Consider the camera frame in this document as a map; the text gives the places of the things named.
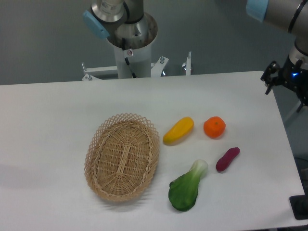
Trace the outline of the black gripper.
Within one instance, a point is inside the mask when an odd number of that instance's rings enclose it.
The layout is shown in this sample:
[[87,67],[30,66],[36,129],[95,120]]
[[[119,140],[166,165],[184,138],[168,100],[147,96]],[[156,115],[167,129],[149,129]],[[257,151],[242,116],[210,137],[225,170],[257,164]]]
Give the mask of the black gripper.
[[308,64],[306,60],[301,57],[291,61],[288,57],[279,70],[279,64],[276,61],[272,61],[265,71],[263,72],[260,80],[265,83],[267,87],[265,94],[268,95],[275,85],[275,81],[278,77],[272,76],[278,72],[280,82],[284,87],[296,93],[300,106],[308,105]]

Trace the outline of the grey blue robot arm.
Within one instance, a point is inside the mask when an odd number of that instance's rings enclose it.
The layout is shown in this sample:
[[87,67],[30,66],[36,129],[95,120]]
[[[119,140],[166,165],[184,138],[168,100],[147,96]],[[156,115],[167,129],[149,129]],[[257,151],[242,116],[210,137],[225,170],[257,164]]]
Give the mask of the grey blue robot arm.
[[[246,12],[295,36],[283,66],[271,62],[261,80],[271,91],[284,86],[298,97],[298,106],[308,104],[308,3],[305,0],[249,0]],[[98,38],[113,46],[119,78],[160,77],[167,58],[151,63],[151,45],[158,28],[144,11],[141,0],[95,0],[83,13],[84,23]]]

